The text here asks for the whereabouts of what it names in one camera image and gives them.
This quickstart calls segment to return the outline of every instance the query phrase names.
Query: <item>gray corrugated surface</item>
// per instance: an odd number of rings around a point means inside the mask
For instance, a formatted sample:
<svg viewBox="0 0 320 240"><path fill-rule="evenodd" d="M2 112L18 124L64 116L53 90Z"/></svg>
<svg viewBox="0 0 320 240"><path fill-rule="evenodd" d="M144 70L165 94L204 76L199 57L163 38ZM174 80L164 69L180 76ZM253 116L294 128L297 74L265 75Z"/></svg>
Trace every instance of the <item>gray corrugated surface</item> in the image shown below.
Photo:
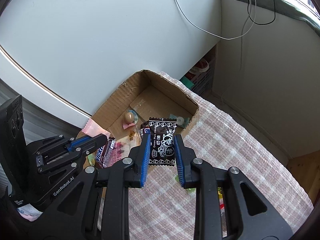
<svg viewBox="0 0 320 240"><path fill-rule="evenodd" d="M0 105L17 95L0 79ZM25 99L23 99L22 106L24 116L23 132L27 144L58 134L63 134L66 138L76 137L80 131L79 128L54 117ZM7 184L8 179L0 165L0 196L3 195Z"/></svg>

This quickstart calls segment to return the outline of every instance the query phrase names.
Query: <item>black cable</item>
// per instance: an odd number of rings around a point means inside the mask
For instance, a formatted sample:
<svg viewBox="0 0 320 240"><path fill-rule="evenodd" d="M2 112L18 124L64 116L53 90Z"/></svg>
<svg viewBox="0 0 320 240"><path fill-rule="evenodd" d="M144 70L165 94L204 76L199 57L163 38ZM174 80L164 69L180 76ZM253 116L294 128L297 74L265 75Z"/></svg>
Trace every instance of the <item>black cable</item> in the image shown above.
<svg viewBox="0 0 320 240"><path fill-rule="evenodd" d="M250 3L250 1L248 0L248 6L247 6L247 12L248 12L248 14L249 14L249 3ZM256 23L256 22L254 22L256 25L268 25L268 24L273 23L273 22L276 20L276 1L275 1L275 0L273 0L273 5L274 5L274 13L275 13L274 19L273 19L271 22L269 22L269 23Z"/></svg>

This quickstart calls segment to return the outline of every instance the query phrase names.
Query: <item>cardboard box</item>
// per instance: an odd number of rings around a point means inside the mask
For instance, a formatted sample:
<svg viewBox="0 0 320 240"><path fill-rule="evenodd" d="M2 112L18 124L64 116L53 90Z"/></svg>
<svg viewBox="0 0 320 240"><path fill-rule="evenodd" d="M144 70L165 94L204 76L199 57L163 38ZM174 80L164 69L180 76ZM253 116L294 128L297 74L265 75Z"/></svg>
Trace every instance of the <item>cardboard box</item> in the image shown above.
<svg viewBox="0 0 320 240"><path fill-rule="evenodd" d="M170 114L189 117L185 128L177 127L176 133L183 137L198 120L197 103L179 87L169 83L159 74L142 70L130 76L92 116L103 129L111 132L117 140L130 134L133 128L123 130L124 113L133 109L139 116L138 126L150 117L169 118Z"/></svg>

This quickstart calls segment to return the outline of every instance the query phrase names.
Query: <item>black candy wrapper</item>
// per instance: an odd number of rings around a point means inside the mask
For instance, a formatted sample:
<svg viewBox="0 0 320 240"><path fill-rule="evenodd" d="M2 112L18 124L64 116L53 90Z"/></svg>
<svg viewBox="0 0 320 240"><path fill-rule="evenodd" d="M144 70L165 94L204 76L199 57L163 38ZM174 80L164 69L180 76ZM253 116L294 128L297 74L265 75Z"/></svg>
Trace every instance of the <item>black candy wrapper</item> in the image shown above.
<svg viewBox="0 0 320 240"><path fill-rule="evenodd" d="M173 134L177 127L177 120L164 118L150 118L151 152L149 165L174 166Z"/></svg>

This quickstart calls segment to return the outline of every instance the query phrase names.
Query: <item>white cable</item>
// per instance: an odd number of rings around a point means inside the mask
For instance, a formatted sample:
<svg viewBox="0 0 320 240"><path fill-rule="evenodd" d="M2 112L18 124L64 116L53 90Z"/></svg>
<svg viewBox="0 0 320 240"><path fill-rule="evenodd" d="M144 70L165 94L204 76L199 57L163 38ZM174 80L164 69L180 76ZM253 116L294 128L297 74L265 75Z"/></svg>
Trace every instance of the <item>white cable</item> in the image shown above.
<svg viewBox="0 0 320 240"><path fill-rule="evenodd" d="M257 0L254 0L254 3L255 3L255 14L254 14L254 20L253 20L253 24L256 20L256 16L257 16ZM248 18L247 20L244 22L244 25L242 27L242 31L241 31L241 46L240 46L240 68L239 68L239 71L237 72L237 75L235 77L238 76L238 74L240 73L241 69L242 69L242 51L243 51L243 30L244 30L244 27L250 17L250 14L251 14L251 6L250 6L250 10L249 10L249 15L248 15ZM223 103L223 98L222 98L222 95L224 94L224 92L226 92L226 90L231 86L233 82L230 82L230 84L226 87L226 89L221 93L221 101Z"/></svg>
<svg viewBox="0 0 320 240"><path fill-rule="evenodd" d="M219 35L216 35L216 34L213 34L213 33L208 32L208 31L206 31L206 30L204 30L204 29L201 29L201 28L199 28L198 26L196 26L195 24L193 24L193 23L188 19L188 17L183 13L183 11L182 11L182 9L181 9L178 1L177 1L177 0L175 0L175 1L176 1L176 3L177 3L177 6L178 6L180 12L183 14L183 16L187 19L187 21L188 21L189 23L191 23L194 27L198 28L199 30L204 31L204 32L206 32L206 33L208 33L208 34L211 34L211 35L213 35L213 36L216 36L216 37L218 37L218 38L221 38L221 39L223 39L223 40L234 40L234 39L241 38L241 37L245 36L245 35L251 30L251 28L253 27L254 22L255 22L255 19L256 19L256 14L255 14L253 23L252 23L251 27L249 28L249 30L248 30L245 34L242 34L242 33L241 33L241 36L234 37L234 38L229 38L229 39L228 39L228 38L223 38L223 37L221 37L221 36L219 36ZM254 0L254 1L255 1L255 8L256 8L256 11L257 11L257 3L256 3L256 0ZM250 12L251 12L251 6L252 6L251 0L249 0L249 2L250 2ZM248 15L248 18L246 19L246 21L244 22L244 26L245 26L245 24L247 23L247 21L248 21L248 19L249 19L249 16L250 16L250 14Z"/></svg>

